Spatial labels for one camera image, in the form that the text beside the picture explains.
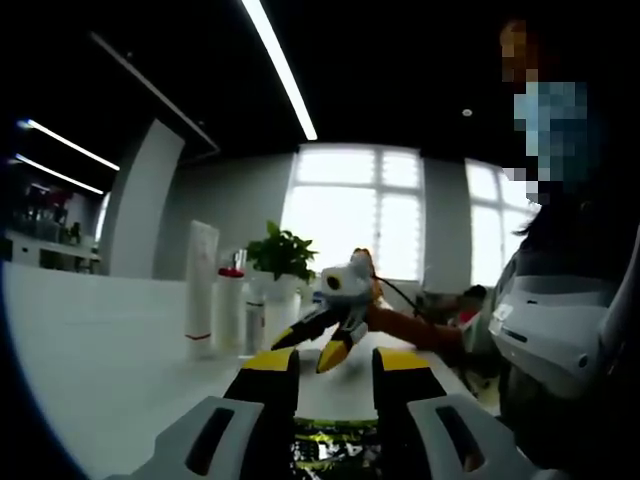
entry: fluorescent light tube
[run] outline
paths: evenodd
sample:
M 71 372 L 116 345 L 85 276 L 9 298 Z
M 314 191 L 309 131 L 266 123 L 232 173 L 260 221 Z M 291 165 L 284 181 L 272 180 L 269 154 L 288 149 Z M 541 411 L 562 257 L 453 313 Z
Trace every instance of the fluorescent light tube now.
M 27 165 L 31 165 L 32 167 L 36 167 L 36 168 L 42 170 L 43 172 L 50 173 L 51 175 L 54 175 L 54 176 L 56 176 L 58 178 L 66 180 L 67 182 L 71 182 L 74 185 L 78 185 L 79 187 L 86 188 L 90 192 L 94 192 L 94 193 L 97 193 L 99 195 L 102 195 L 104 193 L 102 190 L 98 190 L 97 188 L 90 187 L 86 183 L 82 183 L 82 182 L 79 182 L 77 180 L 74 180 L 73 178 L 69 178 L 66 175 L 62 175 L 61 173 L 55 172 L 55 171 L 51 170 L 50 168 L 42 166 L 39 163 L 34 162 L 33 160 L 29 160 L 27 157 L 25 157 L 23 155 L 20 155 L 19 153 L 16 153 L 16 159 L 20 160 L 21 162 L 26 163 Z
M 282 82 L 284 89 L 287 91 L 287 95 L 289 95 L 289 100 L 291 101 L 291 105 L 293 105 L 293 109 L 298 116 L 298 121 L 300 122 L 302 130 L 304 130 L 307 140 L 317 140 L 318 136 L 313 128 L 313 123 L 311 123 L 309 112 L 307 112 L 307 108 L 304 106 L 304 101 L 302 100 L 302 95 L 300 95 L 300 90 L 298 90 L 298 85 L 296 85 L 296 81 L 293 78 L 287 59 L 284 58 L 282 48 L 280 48 L 276 34 L 273 32 L 273 28 L 269 23 L 267 14 L 262 8 L 260 0 L 242 0 L 242 3 L 251 17 L 253 25 L 258 31 L 262 43 L 267 49 L 269 57 L 271 57 L 273 66 L 276 67 L 280 81 Z
M 105 160 L 104 158 L 97 156 L 95 153 L 91 153 L 89 150 L 85 150 L 84 148 L 80 147 L 79 145 L 76 145 L 75 143 L 70 142 L 66 138 L 61 137 L 57 133 L 52 132 L 48 128 L 43 127 L 42 125 L 40 125 L 36 121 L 27 120 L 25 123 L 26 123 L 27 127 L 35 128 L 36 130 L 40 130 L 42 133 L 46 133 L 50 137 L 55 138 L 59 142 L 62 142 L 65 145 L 67 145 L 68 147 L 71 147 L 71 148 L 73 148 L 74 150 L 77 150 L 80 153 L 84 153 L 87 157 L 94 159 L 96 162 L 100 162 L 100 163 L 102 163 L 103 165 L 106 165 L 109 168 L 113 168 L 114 170 L 120 170 L 120 167 L 117 166 L 115 163 L 111 163 L 111 162 Z

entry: ceiling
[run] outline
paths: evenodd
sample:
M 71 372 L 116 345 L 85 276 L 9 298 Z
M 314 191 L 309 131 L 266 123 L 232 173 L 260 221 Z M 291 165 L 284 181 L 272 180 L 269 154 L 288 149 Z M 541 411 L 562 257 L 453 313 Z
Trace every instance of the ceiling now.
M 501 82 L 498 43 L 503 15 L 481 22 L 476 12 L 435 15 L 421 2 L 262 3 L 318 141 L 409 146 L 450 160 L 500 163 L 511 155 L 512 97 Z M 306 141 L 240 0 L 74 15 L 14 42 L 14 120 L 34 119 L 116 164 L 154 117 L 186 139 L 182 164 L 293 151 Z M 97 46 L 91 31 L 220 152 L 210 155 L 212 147 Z M 465 108 L 473 115 L 463 116 Z M 41 132 L 15 128 L 13 137 L 15 150 L 32 160 L 110 190 L 115 171 Z

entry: white wall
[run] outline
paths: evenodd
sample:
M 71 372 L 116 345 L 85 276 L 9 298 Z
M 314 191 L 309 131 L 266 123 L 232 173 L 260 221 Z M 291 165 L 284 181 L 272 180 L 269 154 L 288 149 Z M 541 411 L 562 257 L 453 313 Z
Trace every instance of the white wall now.
M 280 222 L 293 155 L 214 159 L 178 170 L 162 218 L 154 278 L 184 278 L 191 220 L 220 230 L 218 252 L 245 247 L 266 235 L 267 220 Z
M 105 219 L 109 275 L 152 278 L 160 221 L 183 146 L 184 140 L 156 119 L 118 172 L 107 209 L 111 220 Z
M 162 219 L 154 277 L 184 278 L 189 222 L 199 220 L 221 231 L 219 250 L 242 247 L 265 235 L 267 220 L 282 216 L 293 155 L 240 160 L 218 159 L 205 167 L 178 171 Z M 425 160 L 425 287 L 434 292 L 461 292 L 471 276 L 471 217 L 464 164 Z M 421 285 L 396 284 L 414 299 Z M 389 303 L 411 308 L 383 286 Z
M 464 163 L 426 159 L 424 288 L 462 292 L 471 281 L 471 209 Z

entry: white table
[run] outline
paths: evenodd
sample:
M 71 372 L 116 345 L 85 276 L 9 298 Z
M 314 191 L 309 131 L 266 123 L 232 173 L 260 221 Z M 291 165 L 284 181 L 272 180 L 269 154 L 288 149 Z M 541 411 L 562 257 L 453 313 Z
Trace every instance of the white table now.
M 242 365 L 238 358 L 185 360 L 181 282 L 10 263 L 4 281 L 27 381 L 53 431 L 91 478 L 135 470 L 151 457 L 158 433 L 206 396 L 223 395 Z M 380 345 L 408 348 L 369 334 L 344 365 L 323 375 L 303 371 L 298 416 L 375 418 L 371 350 Z M 448 392 L 469 394 L 436 355 L 423 355 Z

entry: cable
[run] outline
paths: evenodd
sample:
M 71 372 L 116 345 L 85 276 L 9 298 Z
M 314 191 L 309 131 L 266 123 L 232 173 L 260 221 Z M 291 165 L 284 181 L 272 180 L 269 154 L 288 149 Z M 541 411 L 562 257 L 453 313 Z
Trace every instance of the cable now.
M 407 297 L 404 293 L 402 293 L 402 292 L 400 291 L 400 289 L 399 289 L 398 287 L 396 287 L 394 284 L 392 284 L 389 280 L 385 280 L 384 278 L 376 277 L 375 275 L 374 275 L 374 277 L 373 277 L 373 278 L 375 278 L 376 280 L 380 280 L 381 282 L 384 282 L 384 283 L 386 283 L 387 285 L 389 285 L 391 288 L 393 288 L 393 289 L 396 291 L 396 293 L 397 293 L 398 295 L 400 295 L 402 298 L 404 298 L 404 300 L 405 300 L 409 305 L 411 305 L 411 308 L 413 308 L 413 310 L 414 310 L 414 311 L 416 311 L 416 312 L 419 312 L 419 311 L 420 311 L 420 309 L 416 306 L 416 304 L 415 304 L 415 303 L 413 303 L 411 300 L 409 300 L 409 297 Z

